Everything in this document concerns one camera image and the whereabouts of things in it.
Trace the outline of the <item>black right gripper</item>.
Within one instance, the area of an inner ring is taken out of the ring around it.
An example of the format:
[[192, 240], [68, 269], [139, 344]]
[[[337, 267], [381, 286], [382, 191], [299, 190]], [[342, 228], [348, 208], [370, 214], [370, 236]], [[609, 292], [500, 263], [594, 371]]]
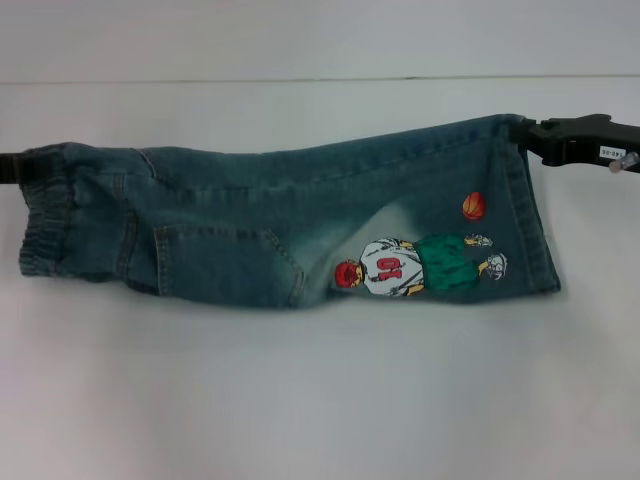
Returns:
[[639, 172], [639, 127], [615, 123], [610, 115], [522, 118], [510, 124], [509, 139], [521, 147], [541, 147], [538, 156], [548, 167], [586, 164], [612, 173]]

